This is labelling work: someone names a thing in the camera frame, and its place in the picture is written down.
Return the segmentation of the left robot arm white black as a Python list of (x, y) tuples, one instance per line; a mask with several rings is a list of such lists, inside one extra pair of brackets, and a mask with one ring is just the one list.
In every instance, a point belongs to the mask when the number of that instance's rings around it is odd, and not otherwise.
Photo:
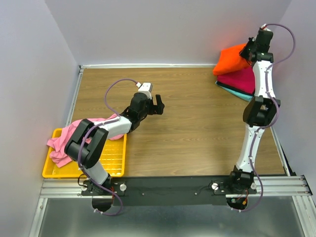
[(118, 118), (100, 122), (83, 119), (65, 145), (64, 152), (78, 164), (79, 169), (90, 179), (93, 190), (104, 195), (110, 190), (111, 176), (99, 161), (107, 140), (128, 134), (137, 129), (148, 115), (162, 115), (164, 103), (159, 94), (156, 104), (142, 92), (137, 92), (130, 105)]

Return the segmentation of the orange t shirt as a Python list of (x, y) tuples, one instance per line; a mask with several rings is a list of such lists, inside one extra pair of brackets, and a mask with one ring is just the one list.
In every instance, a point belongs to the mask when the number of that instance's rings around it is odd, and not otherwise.
[(239, 55), (245, 46), (246, 44), (243, 43), (223, 49), (219, 61), (213, 69), (213, 74), (219, 76), (250, 67), (249, 63)]

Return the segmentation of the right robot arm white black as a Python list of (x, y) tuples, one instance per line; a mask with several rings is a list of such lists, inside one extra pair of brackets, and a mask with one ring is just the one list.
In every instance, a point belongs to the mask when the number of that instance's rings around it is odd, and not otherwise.
[(272, 70), (274, 56), (269, 52), (273, 32), (260, 28), (257, 36), (250, 38), (240, 56), (251, 63), (255, 77), (254, 96), (243, 112), (245, 137), (238, 161), (227, 181), (228, 190), (234, 194), (251, 188), (254, 183), (255, 160), (265, 129), (278, 117), (280, 100), (273, 90)]

